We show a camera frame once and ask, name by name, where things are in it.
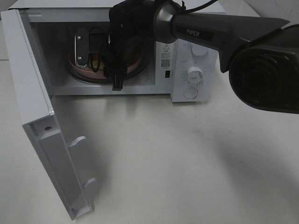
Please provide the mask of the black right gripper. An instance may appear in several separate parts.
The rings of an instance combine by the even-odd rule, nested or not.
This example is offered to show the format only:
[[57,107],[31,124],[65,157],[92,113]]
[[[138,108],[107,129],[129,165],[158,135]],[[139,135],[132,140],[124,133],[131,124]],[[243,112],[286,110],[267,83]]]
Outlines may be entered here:
[[129,58],[133,48],[140,45],[140,40],[131,29],[111,29],[104,32],[100,28],[92,29],[89,33],[89,63],[90,60],[104,63],[104,75],[111,77],[113,91],[123,89],[123,77],[127,76]]

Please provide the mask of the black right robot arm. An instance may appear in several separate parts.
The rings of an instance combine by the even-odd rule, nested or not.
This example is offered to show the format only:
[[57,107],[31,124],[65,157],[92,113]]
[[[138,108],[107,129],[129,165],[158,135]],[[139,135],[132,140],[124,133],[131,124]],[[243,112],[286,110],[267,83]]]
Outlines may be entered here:
[[100,60],[120,91],[133,42],[178,39],[216,50],[220,69],[245,104],[265,111],[299,112],[299,27],[280,18],[202,14],[171,0],[125,0],[109,10]]

